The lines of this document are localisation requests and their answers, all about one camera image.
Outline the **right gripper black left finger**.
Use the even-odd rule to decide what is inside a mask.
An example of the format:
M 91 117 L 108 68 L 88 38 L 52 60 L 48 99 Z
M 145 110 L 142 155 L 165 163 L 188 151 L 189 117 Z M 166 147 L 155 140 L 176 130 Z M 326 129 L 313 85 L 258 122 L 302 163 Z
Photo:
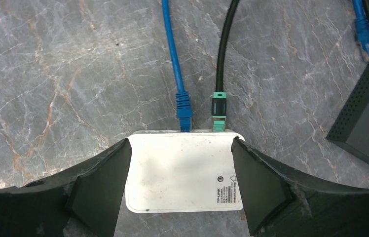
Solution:
M 72 221 L 113 236 L 131 156 L 123 139 L 59 173 L 0 189 L 0 237 L 62 237 Z

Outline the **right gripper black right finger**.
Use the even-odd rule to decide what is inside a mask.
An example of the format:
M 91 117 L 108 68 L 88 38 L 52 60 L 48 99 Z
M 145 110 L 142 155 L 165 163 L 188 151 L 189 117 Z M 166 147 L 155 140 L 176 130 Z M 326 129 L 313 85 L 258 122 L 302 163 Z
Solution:
M 301 172 L 235 137 L 231 152 L 253 237 L 369 237 L 369 189 Z

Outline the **white network switch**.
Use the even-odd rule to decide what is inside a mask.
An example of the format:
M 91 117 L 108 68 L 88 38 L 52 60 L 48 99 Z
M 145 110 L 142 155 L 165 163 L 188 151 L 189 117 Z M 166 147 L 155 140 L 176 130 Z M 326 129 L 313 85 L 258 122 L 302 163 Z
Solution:
M 231 153 L 238 136 L 232 130 L 205 129 L 133 133 L 127 208 L 135 213 L 241 210 Z

